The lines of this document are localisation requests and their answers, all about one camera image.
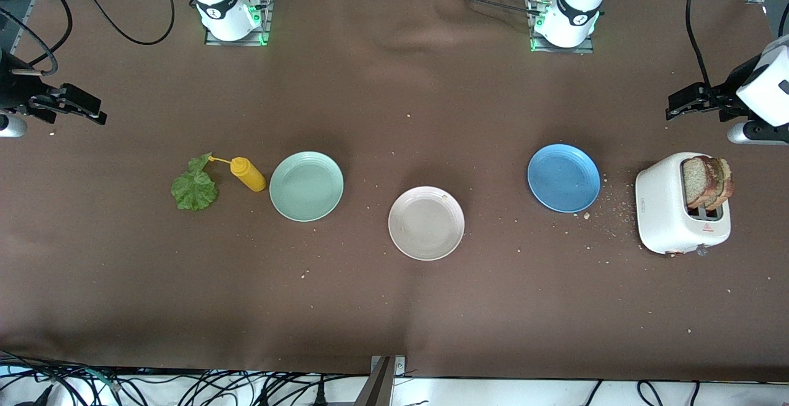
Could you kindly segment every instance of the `light green plate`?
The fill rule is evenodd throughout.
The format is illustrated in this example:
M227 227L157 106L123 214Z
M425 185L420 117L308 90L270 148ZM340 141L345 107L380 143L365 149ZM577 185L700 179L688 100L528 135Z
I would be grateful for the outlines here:
M330 157L318 152L288 156L274 170L271 202L285 218L315 221L326 217L343 197L343 173Z

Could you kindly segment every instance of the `plate rim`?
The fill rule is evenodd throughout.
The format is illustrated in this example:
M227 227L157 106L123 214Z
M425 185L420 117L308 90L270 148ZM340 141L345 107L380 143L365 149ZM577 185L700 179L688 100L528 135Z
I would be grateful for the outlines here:
M277 172L280 170L282 165L285 164L285 162L287 162L289 159L293 158L294 156L305 156L305 155L308 155L310 153L315 154L316 156L321 156L321 157L324 157L325 159L328 159L328 161L332 162L333 167L337 168L337 172L339 172L340 178L341 178L339 195L337 197L337 201L335 201L335 204L333 204L332 209L329 209L326 213L324 213L320 217L313 218L311 220L297 220L296 218L292 218L292 217L289 217L288 215L285 215L285 213L282 212L282 210L279 209L279 207L277 207L277 203L276 203L276 201L274 201L274 192L272 192L271 189L274 187L273 184L275 183L274 176L277 175ZM332 213L337 208L337 206L339 206L339 203L340 203L341 199L343 199L343 194L345 192L345 176L343 175L343 170L340 168L339 164L337 164L337 161L335 161L331 156L328 156L326 153L317 152L315 150L304 150L302 152L293 153L293 154L285 157L284 160L280 161L279 164L277 164L277 167L274 168L274 172L271 173L271 180L270 180L268 186L269 186L268 187L268 196L271 199L271 204L274 206L274 209L280 215L282 215L282 217L285 217L285 218L287 218L288 220L291 220L291 221L296 221L298 223L309 223L309 222L312 222L312 221L321 220L321 218L326 217L326 215L328 215L329 213Z
M403 251L402 247L400 247L397 244L397 241L395 241L394 235L392 235L391 222L392 222L392 215L393 215L393 212L395 210L395 206L397 206L398 202L400 202L400 200L405 198L406 195L408 195L408 193L416 193L416 192L418 192L418 190L437 190L439 193L445 193L449 198L451 198L451 201L454 202L454 204L457 206L457 209L460 212L460 221L461 221L461 225L460 225L460 227L461 227L461 234L460 234L460 237L457 239L457 243L454 244L454 246L452 246L452 248L448 252L446 252L446 254L443 254L443 255L441 255L440 257L437 257L437 258L417 258L417 257L412 256L408 252ZM465 235L465 213L463 213L463 207L460 206L460 202L457 201L456 198L454 198L452 193L447 192L446 190L443 190L440 187L435 187L435 186L417 186L417 187L412 187L411 189L408 189L405 192L400 193L400 195L398 195L397 199L395 199L395 201L392 203L392 206L389 208L389 216L386 219L386 227L387 227L387 229L389 231L389 238L391 238L392 243L394 243L394 246L397 247L398 251L402 252L403 255L406 255L406 257L409 257L409 258L411 258L413 260L417 260L417 261L420 261L420 262L434 262L436 260L440 260L441 258L445 258L449 254L454 252L457 249L457 247L460 246L460 243L462 243L463 237Z
M534 164L534 159L536 158L536 156L538 156L544 150L549 150L550 148L569 148L569 150L572 151L572 153L575 153L577 155L580 154L582 158L587 159L592 164L592 167L594 167L594 171L597 173L597 190L595 191L595 195L594 197L591 198L592 201L590 201L589 204L586 204L580 209L575 209L575 210L556 209L555 207L549 206L545 201L543 201L542 198L540 198L538 193L534 191L534 187L532 186L532 181L529 178L530 172L532 170L532 164ZM540 201L540 204L542 204L543 206L549 208L550 210L553 210L554 212L577 213L577 212L581 212L581 210L589 209L589 207L591 207L592 204L594 204L594 202L597 201L597 197L600 196L600 169L597 167L597 163L594 162L594 160L592 159L591 156L589 156L588 153L584 152L580 148L575 147L574 145L559 142L555 144L544 145L532 155L531 159L529 159L529 166L526 168L526 183L529 185L529 190L532 192L532 195L534 195L534 197L538 199L538 201Z

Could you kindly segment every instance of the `white floor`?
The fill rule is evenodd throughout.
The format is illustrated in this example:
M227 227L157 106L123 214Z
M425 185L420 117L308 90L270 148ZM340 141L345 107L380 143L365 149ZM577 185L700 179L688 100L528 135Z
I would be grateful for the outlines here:
M170 376L143 377L147 381L163 381ZM0 384L8 383L3 378ZM223 378L220 384L226 386L236 378ZM318 377L304 377L304 381L317 381ZM353 402L366 381L365 377L347 378L331 381L326 384L326 398L330 403ZM97 388L104 387L96 381ZM164 384L145 384L135 381L149 406L176 406L182 401L185 392L195 383L194 379L180 378ZM37 383L32 378L20 380L0 391L0 404L14 405L23 401L36 400L40 392L50 383ZM87 384L71 380L88 404L94 400ZM216 398L211 406L236 406L250 404L260 392L263 380L254 386L245 386L233 390L236 399L231 396ZM562 381L562 380L498 380L498 379L457 379L457 378L396 378L391 400L392 406L426 404L427 406L580 406L586 403L595 381ZM693 392L693 383L675 383L659 381L653 383L665 406L688 406ZM293 384L271 398L270 406L284 395L298 389ZM645 390L647 399L657 404L651 391ZM180 404L202 405L213 397L217 389L209 388L201 392L194 402ZM316 388L311 388L297 401L298 406L310 406L315 400ZM288 406L294 397L282 402ZM121 394L124 405L135 404L129 397ZM695 406L782 406L789 403L789 386L785 384L747 384L747 383L702 383ZM72 406L74 403L67 390L62 386L54 387L47 406ZM109 389L101 392L96 404L115 406ZM646 406L636 391L635 381L604 381L597 391L593 406Z

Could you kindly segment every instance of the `mustard bottle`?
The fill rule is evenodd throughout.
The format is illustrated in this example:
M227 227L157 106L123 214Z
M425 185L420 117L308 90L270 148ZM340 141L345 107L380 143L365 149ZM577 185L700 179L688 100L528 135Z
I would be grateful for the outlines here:
M231 173L239 178L243 184L246 184L246 187L249 187L253 192L260 192L260 190L266 188L266 179L248 159L241 156L233 158L233 161L223 160L222 158L215 158L213 156L209 156L208 159L209 161L222 161L223 163L230 164Z

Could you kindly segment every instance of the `green leaf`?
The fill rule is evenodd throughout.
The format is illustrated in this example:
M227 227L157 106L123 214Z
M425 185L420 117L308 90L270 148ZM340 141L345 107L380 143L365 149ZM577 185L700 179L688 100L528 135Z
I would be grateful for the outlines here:
M189 170L173 181L170 193L175 197L178 209L205 209L216 199L216 184L208 173L203 172L210 153L189 161Z
M192 158L189 160L189 172L199 172L203 170L206 164L208 164L208 157L211 156L211 152L206 153L205 155L200 155L197 158Z

